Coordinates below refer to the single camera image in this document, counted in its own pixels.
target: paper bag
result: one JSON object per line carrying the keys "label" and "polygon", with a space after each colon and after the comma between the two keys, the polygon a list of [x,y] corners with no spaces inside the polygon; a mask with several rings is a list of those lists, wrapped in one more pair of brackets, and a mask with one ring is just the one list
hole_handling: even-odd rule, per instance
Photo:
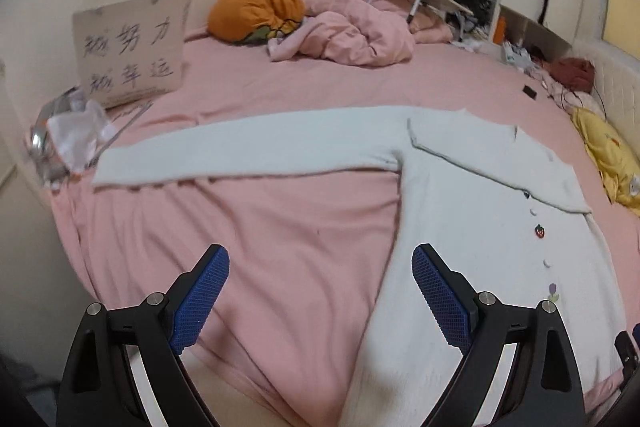
{"label": "paper bag", "polygon": [[191,0],[84,0],[73,15],[81,86],[113,107],[182,85]]}

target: pink bed sheet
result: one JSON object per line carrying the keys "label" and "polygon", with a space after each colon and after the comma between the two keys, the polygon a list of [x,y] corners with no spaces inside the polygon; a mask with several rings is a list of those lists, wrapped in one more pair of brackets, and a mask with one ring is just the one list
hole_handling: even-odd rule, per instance
{"label": "pink bed sheet", "polygon": [[[418,45],[411,62],[376,70],[311,58],[272,63],[264,48],[212,39],[189,42],[184,53],[184,86],[156,101],[116,145],[214,121],[330,107],[467,108],[517,123],[574,166],[612,252],[629,326],[640,322],[638,218],[609,203],[567,115],[542,93],[536,101],[524,95],[524,84],[536,84],[517,71],[446,44]],[[211,243],[222,243],[231,272],[198,357],[293,425],[335,426],[394,241],[398,175],[200,179],[96,191],[91,178],[88,172],[52,195],[64,247],[86,288],[110,309],[136,305],[166,290]]]}

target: yellow cloth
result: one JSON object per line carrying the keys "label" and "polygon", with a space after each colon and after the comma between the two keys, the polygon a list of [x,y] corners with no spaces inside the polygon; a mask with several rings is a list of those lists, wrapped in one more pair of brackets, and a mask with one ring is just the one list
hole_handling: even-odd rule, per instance
{"label": "yellow cloth", "polygon": [[257,42],[288,35],[305,14],[302,0],[218,0],[209,33],[226,42]]}
{"label": "yellow cloth", "polygon": [[577,107],[571,117],[596,164],[610,201],[640,216],[640,164],[620,134],[591,111]]}

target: silver screw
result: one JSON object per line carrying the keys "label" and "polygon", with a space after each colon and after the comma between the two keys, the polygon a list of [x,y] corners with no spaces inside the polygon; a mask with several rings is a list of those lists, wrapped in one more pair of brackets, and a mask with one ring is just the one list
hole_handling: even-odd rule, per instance
{"label": "silver screw", "polygon": [[102,309],[102,306],[100,302],[94,302],[93,304],[89,304],[89,307],[86,309],[86,312],[89,315],[97,315],[98,313],[100,313],[101,309]]}
{"label": "silver screw", "polygon": [[555,313],[557,308],[551,301],[542,301],[542,309],[547,313]]}
{"label": "silver screw", "polygon": [[160,292],[152,293],[146,298],[146,303],[152,306],[158,306],[164,300],[164,294]]}
{"label": "silver screw", "polygon": [[486,306],[493,306],[495,304],[495,295],[491,292],[482,292],[478,295],[478,300]]}

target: blue gripper pad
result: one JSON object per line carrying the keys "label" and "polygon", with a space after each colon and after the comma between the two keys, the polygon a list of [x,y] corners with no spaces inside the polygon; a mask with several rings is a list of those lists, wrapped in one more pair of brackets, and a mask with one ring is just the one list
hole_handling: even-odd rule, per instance
{"label": "blue gripper pad", "polygon": [[[443,265],[440,269],[453,273],[439,257],[437,261]],[[467,309],[422,246],[414,250],[411,265],[415,282],[418,283],[447,343],[466,355],[472,344],[472,325]]]}
{"label": "blue gripper pad", "polygon": [[229,276],[229,254],[219,247],[174,315],[174,331],[169,344],[176,355],[198,340],[220,290]]}

